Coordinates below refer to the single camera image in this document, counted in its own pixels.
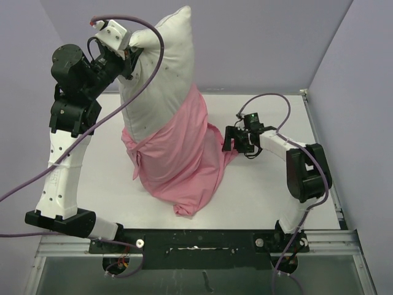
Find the pink pillow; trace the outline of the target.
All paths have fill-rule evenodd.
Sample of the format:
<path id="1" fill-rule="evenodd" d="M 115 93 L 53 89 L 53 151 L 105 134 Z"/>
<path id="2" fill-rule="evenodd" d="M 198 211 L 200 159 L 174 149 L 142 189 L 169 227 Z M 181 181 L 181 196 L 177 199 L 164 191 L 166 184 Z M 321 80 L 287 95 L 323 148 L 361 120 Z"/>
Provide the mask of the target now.
<path id="1" fill-rule="evenodd" d="M 189 93 L 194 73 L 192 10 L 184 6 L 156 24 L 163 38 L 161 46 L 150 29 L 132 34 L 130 46 L 142 49 L 132 80 L 120 76 L 125 128 L 140 142 L 166 125 Z"/>

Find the pink satin rose pillowcase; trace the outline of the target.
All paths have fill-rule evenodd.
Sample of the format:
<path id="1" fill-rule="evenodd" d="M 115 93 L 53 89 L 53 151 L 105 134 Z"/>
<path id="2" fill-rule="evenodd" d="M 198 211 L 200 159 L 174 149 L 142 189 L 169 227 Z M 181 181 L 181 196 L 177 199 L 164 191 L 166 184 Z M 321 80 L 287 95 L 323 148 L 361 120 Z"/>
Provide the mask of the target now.
<path id="1" fill-rule="evenodd" d="M 153 197 L 172 203 L 180 216 L 193 216 L 210 202 L 226 166 L 238 155 L 223 151 L 224 138 L 208 122 L 196 85 L 163 128 L 139 143 L 123 130 L 122 141 L 134 164 L 133 178 Z"/>

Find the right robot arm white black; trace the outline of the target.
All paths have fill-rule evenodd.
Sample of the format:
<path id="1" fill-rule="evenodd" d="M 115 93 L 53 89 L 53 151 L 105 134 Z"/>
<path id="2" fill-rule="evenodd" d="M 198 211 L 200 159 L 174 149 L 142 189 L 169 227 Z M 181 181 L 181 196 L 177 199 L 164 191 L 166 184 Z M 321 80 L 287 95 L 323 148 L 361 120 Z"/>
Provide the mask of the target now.
<path id="1" fill-rule="evenodd" d="M 329 195 L 332 177 L 320 144 L 296 142 L 265 126 L 258 114 L 239 115 L 234 125 L 225 127 L 224 152 L 238 152 L 248 159 L 268 151 L 286 164 L 286 184 L 290 194 L 286 208 L 276 221 L 274 233 L 266 245 L 280 251 L 302 244 L 299 237 L 310 211 L 322 205 Z"/>

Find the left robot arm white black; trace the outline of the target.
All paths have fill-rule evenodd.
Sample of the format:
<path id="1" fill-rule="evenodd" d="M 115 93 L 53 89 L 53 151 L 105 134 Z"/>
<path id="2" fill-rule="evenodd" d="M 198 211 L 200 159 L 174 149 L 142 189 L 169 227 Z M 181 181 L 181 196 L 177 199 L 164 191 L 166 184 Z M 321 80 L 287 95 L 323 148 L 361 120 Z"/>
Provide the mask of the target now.
<path id="1" fill-rule="evenodd" d="M 80 238 L 103 239 L 113 253 L 125 245 L 123 227 L 97 217 L 77 205 L 82 162 L 101 112 L 97 98 L 119 76 L 132 77 L 142 49 L 126 49 L 121 57 L 105 45 L 89 61 L 75 44 L 62 45 L 52 55 L 51 74 L 56 80 L 50 110 L 49 173 L 36 208 L 25 223 Z"/>

